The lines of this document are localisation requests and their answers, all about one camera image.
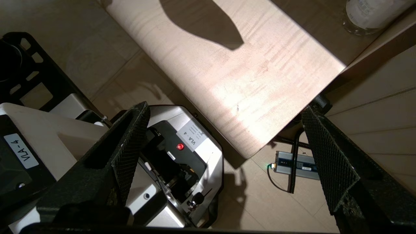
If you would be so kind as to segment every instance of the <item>beige floor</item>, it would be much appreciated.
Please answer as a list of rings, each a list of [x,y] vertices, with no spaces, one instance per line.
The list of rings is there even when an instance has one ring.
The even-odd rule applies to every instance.
[[[270,183],[267,165],[274,161],[277,150],[290,152],[290,145],[271,142],[251,159],[244,160],[143,52],[136,53],[92,101],[108,118],[142,101],[150,105],[184,105],[198,114],[222,145],[225,157],[224,190],[219,217],[212,228],[339,232],[329,215],[319,181],[297,177],[294,194],[282,192]],[[311,156],[310,151],[301,152]],[[287,188],[287,175],[271,172],[271,177]]]

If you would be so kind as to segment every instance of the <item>wood grain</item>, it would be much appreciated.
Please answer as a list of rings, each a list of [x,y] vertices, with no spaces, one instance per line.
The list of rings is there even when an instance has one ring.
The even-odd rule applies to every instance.
[[[218,7],[200,7],[200,1],[193,0],[180,4],[158,0],[101,3],[231,145],[249,158],[319,94],[346,67],[344,63],[351,62],[373,40],[350,35],[341,30],[341,22],[331,20],[341,14],[337,10],[342,9],[339,6],[344,0],[337,0],[337,4],[297,1],[314,2],[314,12],[320,14],[322,9],[323,15],[307,24],[312,15],[302,18],[299,14],[292,19],[285,13],[295,12],[290,7],[296,4],[285,4],[283,11],[278,6],[284,1],[268,0],[215,0]],[[332,5],[335,10],[328,10]],[[215,15],[227,18],[210,12],[212,9],[222,10],[240,37],[229,26],[229,20],[223,25],[220,20],[207,20]],[[337,35],[331,35],[331,40],[320,42],[325,35],[312,36],[320,32],[329,35],[330,31],[325,30],[328,25],[337,27]],[[236,40],[225,40],[225,45],[223,35],[204,37],[193,33],[204,27],[227,27],[229,30],[211,31],[229,33]],[[334,55],[331,50],[336,46],[330,45],[336,40],[351,49],[337,50]]]

